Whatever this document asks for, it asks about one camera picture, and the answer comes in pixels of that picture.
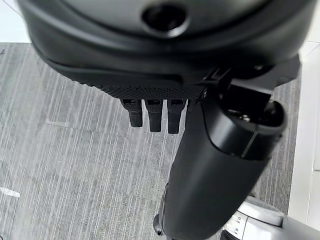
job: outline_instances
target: black handle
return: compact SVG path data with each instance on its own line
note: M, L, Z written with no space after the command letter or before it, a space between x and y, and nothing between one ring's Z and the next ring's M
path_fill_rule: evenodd
M214 111L215 114L210 116L215 116L216 121L209 122L208 113ZM224 117L231 121L221 129L217 119L226 123ZM279 141L286 118L283 117L280 126L270 127L270 130L269 127L260 130L258 124L243 121L239 124L215 101L194 107L170 171L160 210L161 227L171 239L205 240L211 237L230 219L259 179L270 159L267 152L271 153ZM239 129L246 134L252 131L251 137L239 135ZM224 139L217 143L221 145L219 148L214 144L217 135L212 133L215 131L220 131ZM222 151L223 142L229 144L230 141L233 145L237 141L244 145L246 153L254 148L256 159L252 160L252 154L248 160ZM261 147L263 142L267 150L259 157L257 149L264 149Z

